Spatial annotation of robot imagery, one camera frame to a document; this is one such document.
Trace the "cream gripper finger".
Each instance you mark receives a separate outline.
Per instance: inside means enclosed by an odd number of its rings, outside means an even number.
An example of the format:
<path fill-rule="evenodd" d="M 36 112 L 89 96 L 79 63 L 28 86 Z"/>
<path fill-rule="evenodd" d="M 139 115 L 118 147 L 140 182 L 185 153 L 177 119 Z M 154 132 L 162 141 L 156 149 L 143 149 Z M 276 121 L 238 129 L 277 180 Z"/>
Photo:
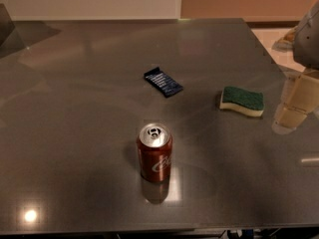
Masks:
<path fill-rule="evenodd" d="M 304 114 L 319 106 L 319 71 L 308 70 L 297 77 L 286 105 Z"/>
<path fill-rule="evenodd" d="M 275 112 L 274 119 L 281 126 L 287 128 L 299 127 L 307 118 L 306 114 L 288 109 L 284 104 L 280 104 Z"/>

